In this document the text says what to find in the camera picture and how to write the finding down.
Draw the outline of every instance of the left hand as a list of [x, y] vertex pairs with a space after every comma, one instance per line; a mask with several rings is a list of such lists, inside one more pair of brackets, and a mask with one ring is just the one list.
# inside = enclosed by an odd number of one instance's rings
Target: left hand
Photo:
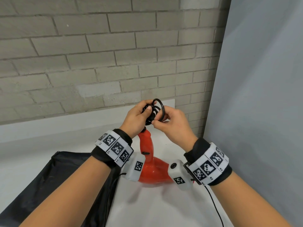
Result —
[[143, 113], [142, 110], [146, 104], [151, 104], [152, 101], [152, 99], [143, 100], [127, 113], [120, 129], [128, 134], [132, 139], [143, 130], [146, 119], [151, 115], [151, 106], [148, 106]]

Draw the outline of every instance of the right hand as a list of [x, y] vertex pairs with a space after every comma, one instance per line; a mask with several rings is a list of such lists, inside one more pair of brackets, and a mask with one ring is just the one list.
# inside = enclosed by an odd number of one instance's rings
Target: right hand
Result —
[[170, 121], [159, 122], [162, 116], [162, 110], [160, 110], [151, 124], [154, 128], [164, 132], [170, 141], [189, 152], [198, 138], [192, 132], [185, 114], [179, 109], [168, 106], [164, 106], [164, 109], [165, 116], [163, 121], [166, 119]]

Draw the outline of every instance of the brick wall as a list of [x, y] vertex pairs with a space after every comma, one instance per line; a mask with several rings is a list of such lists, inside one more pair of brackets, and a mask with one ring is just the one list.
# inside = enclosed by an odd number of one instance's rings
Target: brick wall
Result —
[[0, 0], [0, 122], [175, 98], [196, 134], [230, 0]]

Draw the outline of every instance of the red object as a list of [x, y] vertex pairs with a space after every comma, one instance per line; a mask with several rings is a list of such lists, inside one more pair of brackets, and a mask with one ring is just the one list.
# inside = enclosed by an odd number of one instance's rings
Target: red object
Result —
[[145, 155], [145, 163], [139, 178], [139, 182], [147, 184], [172, 183], [168, 174], [169, 164], [154, 157], [154, 145], [148, 130], [138, 134], [140, 138], [140, 150]]

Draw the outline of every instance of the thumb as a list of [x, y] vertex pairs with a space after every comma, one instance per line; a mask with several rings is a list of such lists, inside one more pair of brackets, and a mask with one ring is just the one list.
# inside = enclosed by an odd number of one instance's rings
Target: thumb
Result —
[[165, 132], [167, 127], [169, 126], [166, 122], [159, 122], [158, 120], [153, 120], [151, 124], [154, 126], [154, 128], [162, 132]]
[[145, 111], [141, 114], [144, 119], [147, 119], [152, 113], [152, 107], [151, 106], [148, 106]]

